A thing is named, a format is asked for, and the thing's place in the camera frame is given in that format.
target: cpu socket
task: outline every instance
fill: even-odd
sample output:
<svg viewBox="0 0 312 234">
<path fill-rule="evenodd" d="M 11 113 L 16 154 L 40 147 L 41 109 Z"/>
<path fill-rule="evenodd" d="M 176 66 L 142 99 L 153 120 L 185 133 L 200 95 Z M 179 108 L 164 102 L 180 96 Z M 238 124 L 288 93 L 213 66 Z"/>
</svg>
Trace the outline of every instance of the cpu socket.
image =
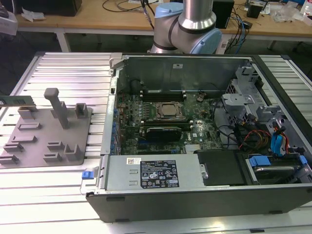
<svg viewBox="0 0 312 234">
<path fill-rule="evenodd" d="M 182 109 L 179 102 L 160 102 L 156 104 L 156 118 L 182 118 Z"/>
</svg>

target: white box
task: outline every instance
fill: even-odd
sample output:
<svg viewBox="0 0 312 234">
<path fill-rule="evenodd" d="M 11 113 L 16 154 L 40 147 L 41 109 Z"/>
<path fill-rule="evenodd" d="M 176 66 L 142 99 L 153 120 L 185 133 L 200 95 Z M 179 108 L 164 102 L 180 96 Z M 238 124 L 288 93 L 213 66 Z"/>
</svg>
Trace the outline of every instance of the white box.
<svg viewBox="0 0 312 234">
<path fill-rule="evenodd" d="M 18 30 L 18 21 L 13 13 L 11 12 L 8 13 L 9 18 L 0 17 L 0 33 L 15 36 Z"/>
</svg>

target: light blue robot joint cap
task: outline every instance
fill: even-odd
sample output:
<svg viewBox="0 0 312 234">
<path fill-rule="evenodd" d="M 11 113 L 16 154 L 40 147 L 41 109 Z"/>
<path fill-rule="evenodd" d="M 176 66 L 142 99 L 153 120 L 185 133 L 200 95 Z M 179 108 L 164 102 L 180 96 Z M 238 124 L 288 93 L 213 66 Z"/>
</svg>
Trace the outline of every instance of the light blue robot joint cap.
<svg viewBox="0 0 312 234">
<path fill-rule="evenodd" d="M 181 14 L 183 4 L 179 2 L 168 2 L 159 5 L 155 10 L 155 19 Z"/>
<path fill-rule="evenodd" d="M 214 28 L 207 32 L 193 47 L 190 54 L 212 54 L 220 44 L 222 33 Z"/>
</svg>

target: floor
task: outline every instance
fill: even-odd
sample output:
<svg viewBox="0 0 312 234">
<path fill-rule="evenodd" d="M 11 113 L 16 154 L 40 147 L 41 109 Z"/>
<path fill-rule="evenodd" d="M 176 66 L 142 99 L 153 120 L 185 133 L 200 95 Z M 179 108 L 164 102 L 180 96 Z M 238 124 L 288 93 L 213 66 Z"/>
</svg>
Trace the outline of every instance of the floor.
<svg viewBox="0 0 312 234">
<path fill-rule="evenodd" d="M 145 53 L 151 48 L 151 36 L 69 34 L 73 52 L 133 52 Z M 238 54 L 242 55 L 289 55 L 302 71 L 312 78 L 312 44 L 303 43 L 297 51 L 297 42 L 279 41 L 272 51 L 268 41 L 246 40 Z M 0 95 L 11 93 L 19 78 L 37 51 L 59 52 L 59 43 L 53 33 L 18 32 L 15 38 L 0 38 Z"/>
</svg>

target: motherboard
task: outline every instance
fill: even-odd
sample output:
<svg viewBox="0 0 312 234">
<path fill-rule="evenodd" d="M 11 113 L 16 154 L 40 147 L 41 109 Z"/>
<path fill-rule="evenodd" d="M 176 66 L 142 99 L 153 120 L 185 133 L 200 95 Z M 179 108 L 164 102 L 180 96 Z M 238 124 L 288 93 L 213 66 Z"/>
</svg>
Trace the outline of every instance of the motherboard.
<svg viewBox="0 0 312 234">
<path fill-rule="evenodd" d="M 211 118 L 214 99 L 202 97 L 201 93 L 188 93 L 180 101 L 154 101 L 119 93 L 121 154 L 193 154 L 222 148 Z"/>
</svg>

